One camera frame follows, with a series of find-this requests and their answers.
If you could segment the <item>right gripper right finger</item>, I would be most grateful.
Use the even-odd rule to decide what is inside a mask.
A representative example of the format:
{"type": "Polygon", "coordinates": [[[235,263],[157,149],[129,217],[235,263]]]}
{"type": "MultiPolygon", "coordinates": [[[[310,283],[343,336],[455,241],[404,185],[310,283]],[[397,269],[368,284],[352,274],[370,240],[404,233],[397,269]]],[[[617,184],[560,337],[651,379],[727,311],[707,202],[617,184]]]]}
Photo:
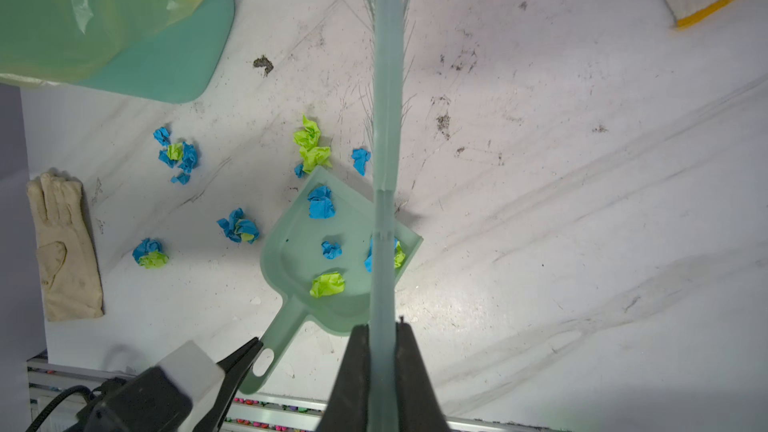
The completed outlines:
{"type": "Polygon", "coordinates": [[[396,323],[395,379],[401,432],[450,431],[413,329],[404,320],[396,323]]]}

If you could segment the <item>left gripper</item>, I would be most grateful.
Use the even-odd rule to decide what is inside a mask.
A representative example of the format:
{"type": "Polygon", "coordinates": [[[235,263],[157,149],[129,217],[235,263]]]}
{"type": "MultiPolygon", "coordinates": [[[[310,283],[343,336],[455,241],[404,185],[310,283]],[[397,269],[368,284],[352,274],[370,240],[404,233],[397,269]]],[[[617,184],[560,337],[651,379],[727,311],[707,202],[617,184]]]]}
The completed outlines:
{"type": "Polygon", "coordinates": [[[262,347],[254,337],[217,364],[188,341],[98,400],[77,429],[217,432],[262,347]]]}

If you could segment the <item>green plastic dustpan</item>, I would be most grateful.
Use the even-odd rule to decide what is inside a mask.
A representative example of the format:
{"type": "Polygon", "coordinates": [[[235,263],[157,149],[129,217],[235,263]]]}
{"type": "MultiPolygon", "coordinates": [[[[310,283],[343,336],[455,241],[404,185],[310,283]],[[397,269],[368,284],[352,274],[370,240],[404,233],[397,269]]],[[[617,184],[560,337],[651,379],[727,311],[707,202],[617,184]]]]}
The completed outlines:
{"type": "Polygon", "coordinates": [[[371,274],[364,259],[368,255],[374,224],[374,205],[359,192],[323,167],[309,175],[297,199],[284,212],[266,237],[261,253],[262,274],[283,304],[260,341],[274,353],[263,375],[251,371],[240,391],[253,394],[270,374],[304,322],[311,320],[327,332],[347,336],[370,319],[371,274]],[[336,214],[330,219],[309,217],[308,194],[326,185],[332,191],[336,214]],[[322,255],[324,241],[339,243],[342,255],[328,260],[322,255]],[[334,296],[313,298],[315,277],[338,271],[345,290],[334,296]]]}

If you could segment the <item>green hand brush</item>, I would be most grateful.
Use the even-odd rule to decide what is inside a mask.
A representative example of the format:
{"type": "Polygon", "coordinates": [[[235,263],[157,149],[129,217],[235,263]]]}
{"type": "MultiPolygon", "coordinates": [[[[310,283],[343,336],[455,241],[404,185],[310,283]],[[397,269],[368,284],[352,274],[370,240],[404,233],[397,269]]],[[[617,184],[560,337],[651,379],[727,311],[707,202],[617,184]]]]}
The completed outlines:
{"type": "Polygon", "coordinates": [[[366,0],[374,34],[374,225],[369,343],[369,431],[399,429],[395,381],[395,192],[399,170],[407,0],[366,0]]]}

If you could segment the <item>small lime scrap front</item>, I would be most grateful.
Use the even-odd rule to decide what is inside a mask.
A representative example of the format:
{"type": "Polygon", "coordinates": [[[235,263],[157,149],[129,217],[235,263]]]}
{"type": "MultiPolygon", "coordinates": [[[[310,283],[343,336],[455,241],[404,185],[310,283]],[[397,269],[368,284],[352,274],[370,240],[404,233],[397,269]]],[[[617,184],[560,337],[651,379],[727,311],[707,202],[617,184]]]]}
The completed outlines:
{"type": "Polygon", "coordinates": [[[334,296],[345,290],[345,279],[339,272],[329,272],[315,277],[310,288],[310,296],[322,298],[334,296]]]}

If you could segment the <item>blue scrap centre left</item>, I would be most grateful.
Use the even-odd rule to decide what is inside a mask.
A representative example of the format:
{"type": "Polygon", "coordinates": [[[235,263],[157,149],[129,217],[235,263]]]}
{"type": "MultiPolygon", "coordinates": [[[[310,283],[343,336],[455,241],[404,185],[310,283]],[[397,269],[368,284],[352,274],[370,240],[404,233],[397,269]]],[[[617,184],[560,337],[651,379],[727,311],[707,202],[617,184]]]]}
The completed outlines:
{"type": "Polygon", "coordinates": [[[221,218],[217,225],[232,242],[252,244],[260,237],[256,224],[245,216],[241,208],[233,210],[227,218],[221,218]]]}

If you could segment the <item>blue green scrap left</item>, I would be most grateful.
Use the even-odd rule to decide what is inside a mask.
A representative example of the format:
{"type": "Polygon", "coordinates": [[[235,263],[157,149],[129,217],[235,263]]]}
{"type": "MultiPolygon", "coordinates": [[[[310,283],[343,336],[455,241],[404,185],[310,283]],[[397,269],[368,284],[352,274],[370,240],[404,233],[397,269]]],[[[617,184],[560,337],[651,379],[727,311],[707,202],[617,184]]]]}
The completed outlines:
{"type": "Polygon", "coordinates": [[[162,244],[155,239],[143,239],[133,250],[132,257],[137,265],[144,269],[164,267],[169,257],[164,253],[162,244]]]}

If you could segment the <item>tiny blue scrap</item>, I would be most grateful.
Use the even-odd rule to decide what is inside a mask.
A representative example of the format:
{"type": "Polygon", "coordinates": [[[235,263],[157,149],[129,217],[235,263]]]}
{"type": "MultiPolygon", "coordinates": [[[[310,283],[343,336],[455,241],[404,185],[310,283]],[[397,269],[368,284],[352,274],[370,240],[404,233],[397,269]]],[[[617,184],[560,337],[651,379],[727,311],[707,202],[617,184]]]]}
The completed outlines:
{"type": "Polygon", "coordinates": [[[321,247],[323,257],[328,260],[339,258],[343,253],[341,245],[336,242],[324,241],[321,247]]]}

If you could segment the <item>blue scrap front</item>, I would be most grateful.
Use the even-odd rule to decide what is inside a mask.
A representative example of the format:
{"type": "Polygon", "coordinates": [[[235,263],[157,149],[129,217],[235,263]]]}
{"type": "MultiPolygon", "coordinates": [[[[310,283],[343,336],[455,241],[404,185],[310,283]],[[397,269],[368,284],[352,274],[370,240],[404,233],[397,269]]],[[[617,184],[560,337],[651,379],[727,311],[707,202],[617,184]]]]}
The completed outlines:
{"type": "Polygon", "coordinates": [[[309,202],[309,217],[314,220],[330,219],[335,216],[335,206],[332,191],[326,185],[314,188],[307,197],[309,202]]]}

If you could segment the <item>beige work glove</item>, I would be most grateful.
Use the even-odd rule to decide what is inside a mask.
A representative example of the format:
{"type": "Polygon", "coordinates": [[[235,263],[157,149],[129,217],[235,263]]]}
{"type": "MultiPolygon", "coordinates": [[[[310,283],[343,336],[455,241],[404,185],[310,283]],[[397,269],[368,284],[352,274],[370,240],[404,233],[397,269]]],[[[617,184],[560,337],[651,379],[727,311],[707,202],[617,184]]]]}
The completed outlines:
{"type": "Polygon", "coordinates": [[[83,216],[82,184],[46,172],[29,181],[26,191],[46,320],[102,317],[103,290],[83,216]]]}

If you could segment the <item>blue green scrap cluster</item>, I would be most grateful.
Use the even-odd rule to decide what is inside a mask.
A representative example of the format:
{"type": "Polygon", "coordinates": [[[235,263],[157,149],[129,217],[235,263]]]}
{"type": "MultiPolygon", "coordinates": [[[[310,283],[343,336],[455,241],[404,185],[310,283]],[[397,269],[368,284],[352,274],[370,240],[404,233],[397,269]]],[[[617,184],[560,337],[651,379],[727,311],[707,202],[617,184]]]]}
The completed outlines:
{"type": "Polygon", "coordinates": [[[178,172],[170,179],[171,183],[186,185],[192,172],[199,166],[199,153],[195,144],[181,141],[172,142],[170,131],[160,127],[153,132],[154,139],[160,144],[158,159],[178,172]]]}

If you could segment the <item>lime green scrap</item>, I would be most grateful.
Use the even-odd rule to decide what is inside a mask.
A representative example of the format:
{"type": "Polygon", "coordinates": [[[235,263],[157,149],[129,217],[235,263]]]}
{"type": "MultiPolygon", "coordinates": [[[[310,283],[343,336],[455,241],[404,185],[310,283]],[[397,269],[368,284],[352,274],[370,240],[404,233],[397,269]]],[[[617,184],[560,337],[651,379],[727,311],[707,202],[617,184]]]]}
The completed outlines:
{"type": "Polygon", "coordinates": [[[301,163],[294,168],[298,178],[311,174],[318,166],[331,168],[331,148],[321,146],[322,132],[318,124],[306,115],[302,116],[302,129],[293,134],[293,141],[299,147],[301,163]]]}

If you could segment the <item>blue scrap by brush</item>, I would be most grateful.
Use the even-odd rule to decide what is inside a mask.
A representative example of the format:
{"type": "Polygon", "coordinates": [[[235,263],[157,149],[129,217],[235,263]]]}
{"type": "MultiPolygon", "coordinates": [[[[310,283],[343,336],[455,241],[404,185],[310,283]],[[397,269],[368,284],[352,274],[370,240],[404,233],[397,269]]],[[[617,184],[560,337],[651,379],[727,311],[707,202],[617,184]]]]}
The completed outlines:
{"type": "Polygon", "coordinates": [[[365,148],[356,148],[351,153],[354,169],[361,175],[366,174],[367,163],[371,160],[371,152],[365,148]]]}

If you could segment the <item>green trash bin with bag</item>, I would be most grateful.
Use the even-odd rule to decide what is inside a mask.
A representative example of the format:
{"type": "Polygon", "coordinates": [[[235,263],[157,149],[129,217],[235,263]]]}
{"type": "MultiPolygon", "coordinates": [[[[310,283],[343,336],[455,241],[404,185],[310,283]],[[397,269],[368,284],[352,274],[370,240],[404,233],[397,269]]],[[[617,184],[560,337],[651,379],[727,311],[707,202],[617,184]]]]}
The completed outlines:
{"type": "Polygon", "coordinates": [[[234,0],[1,0],[1,80],[189,102],[234,14],[234,0]]]}

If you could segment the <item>aluminium front rail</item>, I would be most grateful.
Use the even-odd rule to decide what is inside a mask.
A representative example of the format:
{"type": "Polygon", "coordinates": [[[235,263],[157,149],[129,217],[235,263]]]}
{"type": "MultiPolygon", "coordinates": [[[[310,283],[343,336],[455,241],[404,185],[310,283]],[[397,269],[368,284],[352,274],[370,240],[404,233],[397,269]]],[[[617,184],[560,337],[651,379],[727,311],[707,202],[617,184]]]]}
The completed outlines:
{"type": "MultiPolygon", "coordinates": [[[[93,412],[102,399],[120,394],[134,380],[132,376],[76,367],[50,364],[45,357],[27,361],[30,397],[40,411],[55,403],[76,407],[76,423],[73,427],[82,431],[91,418],[102,423],[110,416],[105,412],[93,412]]],[[[138,416],[136,420],[122,420],[122,425],[137,424],[141,431],[176,431],[183,419],[192,416],[193,401],[181,392],[165,373],[152,372],[147,387],[141,385],[137,392],[119,395],[120,419],[127,413],[138,416]]],[[[235,396],[223,416],[221,431],[310,431],[319,424],[326,406],[304,399],[256,395],[255,398],[235,396]]]]}

